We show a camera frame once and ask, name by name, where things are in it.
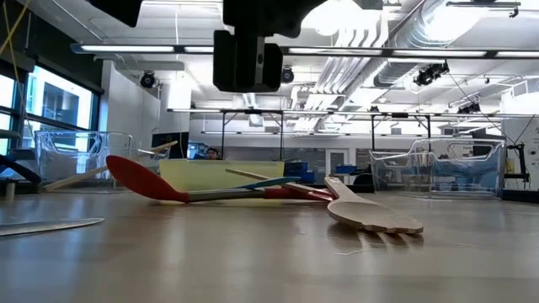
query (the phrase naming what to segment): wooden handle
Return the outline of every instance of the wooden handle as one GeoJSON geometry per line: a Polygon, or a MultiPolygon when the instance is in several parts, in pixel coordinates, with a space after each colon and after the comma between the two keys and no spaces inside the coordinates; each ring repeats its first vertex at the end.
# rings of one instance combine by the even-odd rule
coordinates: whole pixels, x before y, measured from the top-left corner
{"type": "Polygon", "coordinates": [[[337,199],[347,201],[358,201],[359,197],[353,191],[351,191],[346,185],[344,185],[340,179],[334,177],[326,177],[323,180],[328,186],[328,189],[337,197],[337,199]]]}
{"type": "MultiPolygon", "coordinates": [[[[152,149],[150,149],[150,152],[160,152],[162,150],[165,150],[171,146],[175,146],[176,144],[178,144],[177,141],[172,141],[172,142],[169,142],[167,144],[163,144],[161,146],[157,146],[157,147],[153,147],[152,149]]],[[[59,189],[61,187],[64,187],[66,185],[69,185],[69,184],[73,184],[73,183],[76,183],[78,181],[81,181],[81,180],[84,180],[85,178],[90,178],[92,177],[93,175],[96,175],[98,173],[102,173],[102,172],[105,172],[107,171],[109,168],[105,165],[103,167],[98,167],[98,168],[94,168],[92,170],[89,170],[85,173],[81,173],[81,174],[76,174],[74,176],[71,176],[69,178],[65,178],[63,180],[60,180],[60,181],[56,181],[54,183],[51,183],[49,185],[46,185],[44,186],[43,188],[41,188],[42,191],[46,191],[46,192],[50,192],[50,191],[53,191],[55,189],[59,189]]]]}
{"type": "MultiPolygon", "coordinates": [[[[268,179],[270,179],[270,178],[268,178],[266,176],[262,176],[262,175],[259,175],[259,174],[256,174],[256,173],[244,172],[244,171],[237,170],[237,169],[226,169],[226,171],[228,173],[234,173],[234,174],[237,174],[239,176],[244,176],[244,177],[252,178],[252,179],[255,179],[255,180],[268,180],[268,179]]],[[[297,184],[297,183],[284,183],[284,184],[281,184],[280,186],[284,187],[285,189],[295,189],[297,191],[300,191],[300,192],[306,193],[306,194],[311,193],[311,192],[315,192],[315,193],[318,193],[318,194],[324,194],[326,196],[331,196],[330,193],[328,193],[328,192],[326,192],[324,190],[315,189],[315,188],[308,187],[308,186],[301,185],[301,184],[297,184]]]]}

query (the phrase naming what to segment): blue spatula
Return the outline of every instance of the blue spatula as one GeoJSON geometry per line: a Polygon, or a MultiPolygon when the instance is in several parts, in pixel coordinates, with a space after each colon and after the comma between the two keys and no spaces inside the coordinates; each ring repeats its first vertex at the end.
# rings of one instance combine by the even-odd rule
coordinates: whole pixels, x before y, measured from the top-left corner
{"type": "Polygon", "coordinates": [[[260,182],[238,186],[238,187],[235,187],[234,189],[259,189],[259,188],[264,188],[264,187],[269,187],[269,186],[281,185],[284,183],[295,182],[299,179],[300,177],[271,178],[271,179],[260,181],[260,182]]]}

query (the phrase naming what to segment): yellow board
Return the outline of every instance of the yellow board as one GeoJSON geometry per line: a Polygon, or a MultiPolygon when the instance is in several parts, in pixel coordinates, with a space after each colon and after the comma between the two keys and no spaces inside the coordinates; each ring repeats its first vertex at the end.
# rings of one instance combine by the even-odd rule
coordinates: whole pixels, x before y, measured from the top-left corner
{"type": "Polygon", "coordinates": [[[263,161],[212,161],[212,160],[161,160],[161,177],[179,191],[229,189],[257,180],[227,173],[238,169],[270,178],[283,176],[284,162],[263,161]]]}

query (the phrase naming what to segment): wooden spatula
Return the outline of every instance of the wooden spatula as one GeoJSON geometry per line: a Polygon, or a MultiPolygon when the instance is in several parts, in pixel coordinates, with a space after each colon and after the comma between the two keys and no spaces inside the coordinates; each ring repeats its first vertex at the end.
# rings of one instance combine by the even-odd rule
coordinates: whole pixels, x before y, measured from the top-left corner
{"type": "Polygon", "coordinates": [[[328,204],[329,215],[335,220],[366,231],[405,234],[423,231],[423,224],[411,216],[359,197],[338,178],[326,177],[324,181],[337,197],[328,204]]]}
{"type": "Polygon", "coordinates": [[[198,202],[215,199],[317,199],[307,194],[289,189],[221,189],[180,192],[157,174],[124,157],[108,156],[107,166],[110,173],[128,189],[151,199],[198,202]]]}

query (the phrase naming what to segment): window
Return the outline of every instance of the window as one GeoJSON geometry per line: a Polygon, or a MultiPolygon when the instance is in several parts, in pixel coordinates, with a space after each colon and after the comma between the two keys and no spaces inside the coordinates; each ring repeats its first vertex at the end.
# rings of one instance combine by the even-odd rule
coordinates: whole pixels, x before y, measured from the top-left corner
{"type": "Polygon", "coordinates": [[[15,81],[0,75],[0,106],[13,107],[13,91],[15,81]]]}
{"type": "Polygon", "coordinates": [[[90,129],[94,99],[91,91],[38,66],[28,79],[28,113],[90,129]]]}
{"type": "MultiPolygon", "coordinates": [[[[9,130],[11,117],[7,114],[0,114],[0,130],[9,130]]],[[[0,139],[0,154],[8,154],[9,139],[0,139]]]]}

